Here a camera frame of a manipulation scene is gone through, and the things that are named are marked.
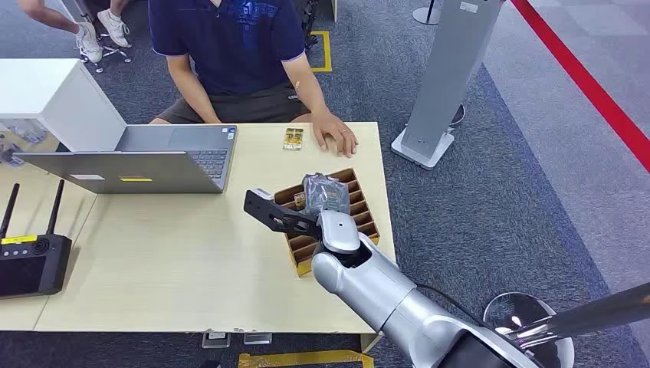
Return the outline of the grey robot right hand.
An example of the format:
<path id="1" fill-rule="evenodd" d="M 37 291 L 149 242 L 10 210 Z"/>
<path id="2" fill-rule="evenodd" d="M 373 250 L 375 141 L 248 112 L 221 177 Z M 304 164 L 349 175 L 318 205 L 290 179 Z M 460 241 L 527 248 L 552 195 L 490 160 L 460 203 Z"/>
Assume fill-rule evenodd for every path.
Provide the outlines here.
<path id="1" fill-rule="evenodd" d="M 317 216 L 323 210 L 350 214 L 350 194 L 346 183 L 319 172 L 306 175 L 302 183 L 306 215 Z"/>

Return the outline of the person's left hand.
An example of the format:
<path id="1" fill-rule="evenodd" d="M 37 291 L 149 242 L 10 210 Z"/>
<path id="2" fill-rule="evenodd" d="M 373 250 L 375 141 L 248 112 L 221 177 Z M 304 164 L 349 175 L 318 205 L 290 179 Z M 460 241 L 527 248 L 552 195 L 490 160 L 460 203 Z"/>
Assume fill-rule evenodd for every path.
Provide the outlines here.
<path id="1" fill-rule="evenodd" d="M 353 131 L 331 112 L 312 113 L 312 130 L 321 151 L 328 150 L 327 137 L 333 139 L 338 156 L 356 154 L 358 140 Z"/>

